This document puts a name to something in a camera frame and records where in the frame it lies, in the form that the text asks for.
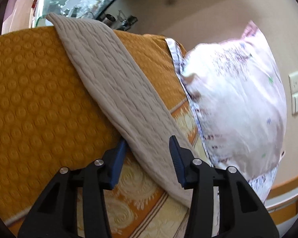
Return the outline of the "beige cable knit sweater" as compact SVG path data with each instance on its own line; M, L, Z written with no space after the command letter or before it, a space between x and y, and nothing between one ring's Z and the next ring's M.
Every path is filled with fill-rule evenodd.
M120 38L104 23L50 13L64 49L85 88L128 142L146 173L172 198L191 206L192 192L179 184L169 138L192 145Z

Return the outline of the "yellow orange patterned bedspread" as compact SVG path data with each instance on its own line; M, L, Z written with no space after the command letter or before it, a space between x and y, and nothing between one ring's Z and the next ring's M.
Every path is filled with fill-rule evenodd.
M88 94L56 30L0 36L0 237L16 237L61 167L79 169L119 141ZM157 185L131 152L105 191L113 237L183 237L189 210Z

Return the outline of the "pink floral left pillow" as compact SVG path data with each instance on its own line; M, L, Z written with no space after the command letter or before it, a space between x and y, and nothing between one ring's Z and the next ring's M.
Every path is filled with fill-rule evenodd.
M166 43L208 161L236 167L266 200L283 158L287 106L264 34L249 22L239 39L198 44L187 54L174 39Z

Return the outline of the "white wall switch panel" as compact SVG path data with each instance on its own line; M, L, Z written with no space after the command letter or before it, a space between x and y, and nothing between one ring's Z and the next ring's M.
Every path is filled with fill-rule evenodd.
M288 75L291 90L292 115L298 114L298 71Z

